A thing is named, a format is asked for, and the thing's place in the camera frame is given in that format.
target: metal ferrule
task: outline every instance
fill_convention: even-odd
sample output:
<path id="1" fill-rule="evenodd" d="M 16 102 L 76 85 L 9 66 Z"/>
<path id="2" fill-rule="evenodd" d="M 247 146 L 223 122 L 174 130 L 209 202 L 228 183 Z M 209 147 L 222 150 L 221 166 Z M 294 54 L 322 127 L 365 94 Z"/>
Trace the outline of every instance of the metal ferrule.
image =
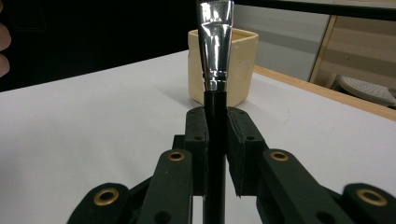
<path id="1" fill-rule="evenodd" d="M 198 6 L 198 36 L 205 91 L 226 91 L 233 28 L 233 1 Z"/>

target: white table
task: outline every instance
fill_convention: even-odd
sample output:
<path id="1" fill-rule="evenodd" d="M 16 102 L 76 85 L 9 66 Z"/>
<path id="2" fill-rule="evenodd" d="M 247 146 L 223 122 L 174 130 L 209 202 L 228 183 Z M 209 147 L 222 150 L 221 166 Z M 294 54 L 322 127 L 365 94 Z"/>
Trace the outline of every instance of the white table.
<path id="1" fill-rule="evenodd" d="M 89 190 L 131 188 L 184 133 L 187 51 L 0 93 L 0 222 L 66 223 Z M 396 122 L 258 74 L 247 100 L 269 147 L 293 153 L 323 186 L 375 185 L 396 195 Z M 254 197 L 235 197 L 226 223 L 260 223 Z M 194 197 L 193 223 L 202 223 Z"/>

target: gray wall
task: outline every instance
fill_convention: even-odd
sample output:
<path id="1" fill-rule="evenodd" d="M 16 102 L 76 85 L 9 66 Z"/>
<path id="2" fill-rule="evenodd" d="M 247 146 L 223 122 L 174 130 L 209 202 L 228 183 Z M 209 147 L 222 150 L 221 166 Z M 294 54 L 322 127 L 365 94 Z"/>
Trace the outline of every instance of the gray wall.
<path id="1" fill-rule="evenodd" d="M 328 15 L 235 5 L 233 27 L 259 34 L 256 64 L 309 80 Z"/>

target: cup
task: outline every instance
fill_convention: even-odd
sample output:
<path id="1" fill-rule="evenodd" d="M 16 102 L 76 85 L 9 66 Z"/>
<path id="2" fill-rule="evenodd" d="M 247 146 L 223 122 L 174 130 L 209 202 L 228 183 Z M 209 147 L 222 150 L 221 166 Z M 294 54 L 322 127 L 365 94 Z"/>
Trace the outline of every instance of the cup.
<path id="1" fill-rule="evenodd" d="M 204 104 L 204 82 L 198 43 L 198 30 L 189 31 L 189 95 Z M 248 98 L 259 35 L 232 29 L 232 42 L 227 77 L 227 106 L 236 106 Z"/>

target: human hand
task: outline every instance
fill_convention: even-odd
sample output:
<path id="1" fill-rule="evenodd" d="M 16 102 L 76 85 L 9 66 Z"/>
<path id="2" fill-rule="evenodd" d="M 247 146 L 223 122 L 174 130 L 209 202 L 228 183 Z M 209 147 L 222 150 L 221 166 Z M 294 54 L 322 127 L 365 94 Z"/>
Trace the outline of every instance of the human hand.
<path id="1" fill-rule="evenodd" d="M 0 0 L 0 12 L 3 11 L 3 1 Z M 0 51 L 6 49 L 11 44 L 11 36 L 9 34 L 8 28 L 0 23 Z M 0 77 L 5 75 L 9 71 L 9 61 L 0 53 Z"/>

